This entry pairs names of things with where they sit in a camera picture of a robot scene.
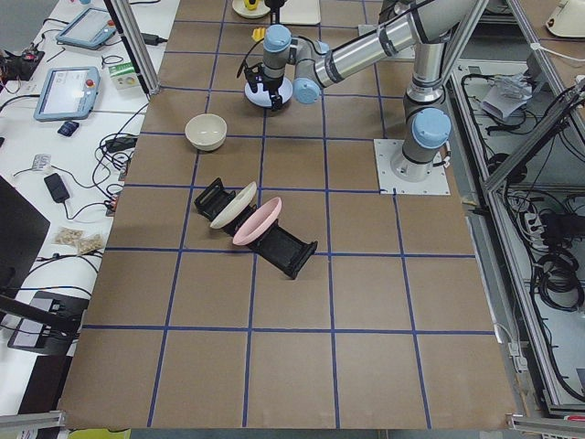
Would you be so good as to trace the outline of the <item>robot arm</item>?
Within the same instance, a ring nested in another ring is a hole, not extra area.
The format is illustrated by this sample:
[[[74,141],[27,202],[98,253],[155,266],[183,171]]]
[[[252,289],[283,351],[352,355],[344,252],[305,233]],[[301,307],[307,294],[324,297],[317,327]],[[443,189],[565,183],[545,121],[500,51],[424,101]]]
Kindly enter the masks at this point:
[[[261,62],[253,66],[242,62],[238,74],[252,91],[268,92],[271,108],[277,111],[283,104],[279,89],[288,65],[295,68],[293,97],[311,104],[323,89],[413,48],[413,71],[403,99],[407,133],[390,166],[398,178],[417,183],[429,176],[435,156],[450,138],[452,122],[442,104],[444,84],[487,3],[392,1],[388,6],[389,20],[337,48],[272,24],[261,41]]]

